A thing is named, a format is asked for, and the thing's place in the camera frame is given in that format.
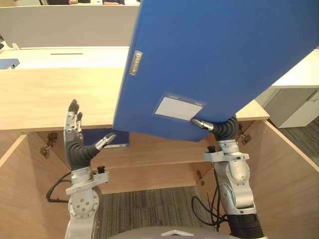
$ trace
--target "gray carpet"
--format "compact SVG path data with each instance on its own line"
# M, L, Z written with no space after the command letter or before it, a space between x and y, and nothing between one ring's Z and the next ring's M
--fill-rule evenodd
M156 189L116 194L102 198L99 238L105 239L127 230L151 226L184 226L215 230L202 224L192 213L191 199L198 196L196 187ZM209 221L209 214L197 207L197 214Z
M306 127L280 128L279 131L319 166L319 117Z

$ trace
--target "wooden desk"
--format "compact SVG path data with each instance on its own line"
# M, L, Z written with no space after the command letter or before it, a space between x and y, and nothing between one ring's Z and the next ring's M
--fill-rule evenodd
M85 127L110 126L122 73L122 67L0 71L0 146L4 148L0 179L5 182L0 187L0 209L5 212L0 220L1 238L64 236L67 205L47 203L44 195L69 168L62 132L48 159L38 153L45 146L45 131L62 129L73 98L84 112ZM252 140L247 145L240 143L240 148L251 155L250 182L265 234L284 239L300 235L318 238L319 168L271 124L261 121L269 115L257 102L250 102L237 117L258 120L243 123ZM22 130L42 132L19 135ZM214 192L211 164L202 157L208 145L216 145L211 138L196 143L132 133L130 141L130 147L107 149L92 160L93 168L105 165L110 171L109 182L100 185L103 193L195 185L204 196ZM204 185L199 182L199 172ZM53 197L67 198L63 189L57 189ZM22 203L21 198L30 200ZM10 210L17 205L23 205L19 212L34 215L23 221L25 230ZM282 218L289 220L283 224Z
M123 68L48 68L0 71L0 130L61 130L73 99L84 113L84 128L111 126ZM238 120L265 120L269 115L252 101Z

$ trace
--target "blue object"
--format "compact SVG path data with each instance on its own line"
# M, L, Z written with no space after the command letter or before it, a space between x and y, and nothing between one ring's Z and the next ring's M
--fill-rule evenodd
M105 135L112 132L116 134L116 138L108 145L118 145L119 147L128 147L130 145L129 132L114 130L112 128L95 128L82 130L84 136L84 145L93 145Z
M204 103L197 117L226 121L318 46L318 2L144 0L113 127L201 140L208 133L191 122L156 114L163 97Z
M0 59L0 70L14 69L20 64L18 59Z

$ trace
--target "cabinet hinge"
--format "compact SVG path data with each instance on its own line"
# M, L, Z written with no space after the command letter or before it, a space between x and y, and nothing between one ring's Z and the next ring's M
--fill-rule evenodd
M204 180L201 177L201 173L200 171L196 171L197 177L198 177L198 181L200 182L201 186L203 186L205 184Z
M39 151L45 158L49 157L49 150L54 146L56 143L56 140L58 139L58 133L57 132L51 132L46 137L47 143L46 147L42 147Z
M239 132L238 134L242 138L243 145L246 145L249 141L252 140L251 136L249 134L244 134L243 132L243 126L239 124Z

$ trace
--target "black cable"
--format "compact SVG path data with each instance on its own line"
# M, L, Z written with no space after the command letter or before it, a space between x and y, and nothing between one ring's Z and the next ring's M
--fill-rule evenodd
M220 197L221 196L220 196L220 190L219 190L219 184L218 184L218 177L217 177L217 173L216 173L215 169L214 169L214 175L215 175L215 180L216 180L216 188L215 188L214 196L213 196L213 199L212 199L211 203L209 201L209 196L207 195L209 209L205 206L205 204L197 196L194 196L192 198L192 200L191 200L191 208L192 208L192 211L193 211L194 215L197 217L197 219L200 222L202 222L203 224L208 225L208 226L214 226L216 228L216 230L219 231L220 224L223 223L223 222L227 222L227 219L225 218L227 215L226 214L224 214L224 215L220 214ZM216 196L217 196L217 208L214 207ZM210 213L211 223L205 222L203 219L201 219L197 215L197 213L195 212L195 209L194 209L194 201L195 201L195 199L200 203L200 205L208 213Z
M46 193L46 199L48 202L50 203L68 203L69 200L60 200L60 199L52 199L51 198L51 195L55 189L56 186L58 186L60 183L62 182L71 182L70 180L67 180L67 179L64 179L66 176L70 175L71 172L68 172L67 174L65 174L62 178L60 178L49 190L48 192Z

